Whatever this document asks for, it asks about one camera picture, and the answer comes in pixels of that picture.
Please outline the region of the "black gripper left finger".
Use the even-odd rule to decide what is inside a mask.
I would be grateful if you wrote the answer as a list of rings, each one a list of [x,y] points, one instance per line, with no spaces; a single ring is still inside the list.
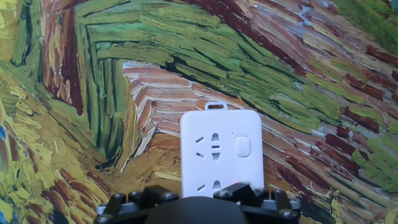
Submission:
[[[97,206],[97,217],[94,223],[121,223],[128,220],[128,215],[149,212],[157,205],[179,198],[177,193],[160,185],[152,185],[145,187],[142,191],[133,191],[128,194],[116,193],[108,202]]]

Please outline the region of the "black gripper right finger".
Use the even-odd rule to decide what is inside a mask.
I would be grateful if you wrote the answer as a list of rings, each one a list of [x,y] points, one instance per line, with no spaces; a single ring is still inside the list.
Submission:
[[[216,191],[213,198],[236,205],[247,223],[301,223],[301,200],[290,198],[284,190],[268,191],[237,182]]]

